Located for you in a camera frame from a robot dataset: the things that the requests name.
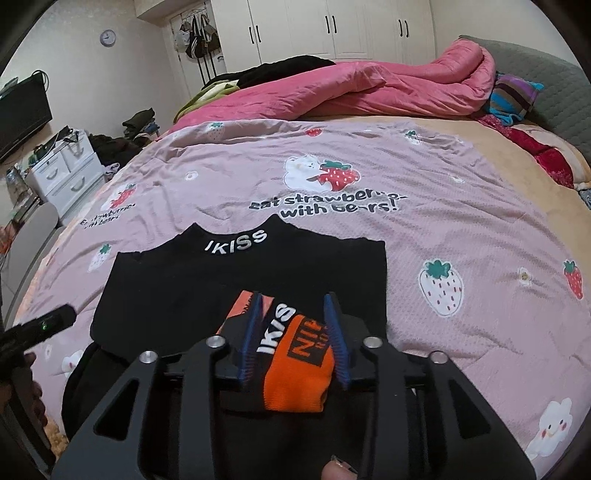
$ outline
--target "black shirt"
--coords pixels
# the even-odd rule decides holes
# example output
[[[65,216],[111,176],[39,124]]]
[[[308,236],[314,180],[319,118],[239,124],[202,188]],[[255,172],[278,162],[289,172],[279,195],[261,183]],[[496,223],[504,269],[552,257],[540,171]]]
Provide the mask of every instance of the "black shirt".
[[[243,290],[272,296],[322,321],[334,291],[346,314],[386,337],[387,264],[383,242],[320,235],[274,215],[259,228],[215,235],[192,225],[147,252],[118,254],[95,312],[90,345],[70,376],[63,421],[68,437],[142,351],[184,352],[214,334]],[[369,394],[333,382],[320,414],[244,413],[219,408],[216,430],[230,479],[320,477],[337,455],[361,461]],[[175,478],[175,389],[155,393],[145,455],[149,471]]]

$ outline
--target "bag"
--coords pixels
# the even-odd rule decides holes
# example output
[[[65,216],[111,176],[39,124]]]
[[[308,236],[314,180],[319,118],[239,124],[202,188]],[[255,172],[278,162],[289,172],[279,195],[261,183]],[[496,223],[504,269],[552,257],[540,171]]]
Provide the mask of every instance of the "bag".
[[[179,30],[174,34],[174,46],[177,51],[186,51],[191,44],[191,32]]]
[[[201,29],[203,30],[203,35],[206,36],[207,51],[209,53],[222,48],[217,30],[209,23],[209,19],[205,15],[201,15]]]
[[[196,17],[193,17],[193,28],[191,29],[190,44],[185,52],[190,59],[194,60],[200,59],[207,53],[207,44],[199,32]]]

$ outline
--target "green blanket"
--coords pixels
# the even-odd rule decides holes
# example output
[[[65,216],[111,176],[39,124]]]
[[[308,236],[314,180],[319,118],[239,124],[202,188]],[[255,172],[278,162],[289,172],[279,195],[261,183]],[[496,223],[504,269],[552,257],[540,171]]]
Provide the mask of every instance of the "green blanket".
[[[178,122],[178,119],[180,119],[182,116],[185,116],[187,113],[201,108],[203,105],[207,105],[208,103],[214,102],[215,100],[225,97],[226,95],[237,92],[240,90],[236,86],[237,83],[238,80],[234,80],[232,82],[221,80],[219,82],[212,83],[207,88],[204,88],[195,97],[193,97],[189,103],[180,109],[180,112],[177,113],[176,117],[174,117],[174,123]]]

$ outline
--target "cabinet handle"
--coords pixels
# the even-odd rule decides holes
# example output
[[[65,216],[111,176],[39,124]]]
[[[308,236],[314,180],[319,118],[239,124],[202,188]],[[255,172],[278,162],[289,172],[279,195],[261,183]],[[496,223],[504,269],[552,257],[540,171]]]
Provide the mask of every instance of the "cabinet handle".
[[[82,177],[80,179],[80,181],[76,185],[72,185],[70,187],[70,190],[73,191],[73,192],[79,192],[79,191],[81,191],[82,187],[84,186],[84,180],[85,180],[85,178]]]

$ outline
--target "wardrobe door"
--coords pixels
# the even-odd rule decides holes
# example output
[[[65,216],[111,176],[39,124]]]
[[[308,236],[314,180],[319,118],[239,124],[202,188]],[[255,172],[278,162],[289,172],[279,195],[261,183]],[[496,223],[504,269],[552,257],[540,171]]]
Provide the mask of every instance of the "wardrobe door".
[[[294,54],[335,58],[334,27],[326,1],[285,0],[285,5]]]
[[[327,0],[337,59],[368,59],[365,4],[361,0]]]
[[[248,0],[255,42],[263,63],[294,56],[294,47],[284,0]]]
[[[226,68],[241,72],[261,64],[248,0],[212,0]]]
[[[404,63],[403,23],[396,0],[372,0],[366,7],[369,30],[369,58]]]
[[[398,9],[406,63],[423,65],[435,60],[435,32],[429,0],[398,0]]]

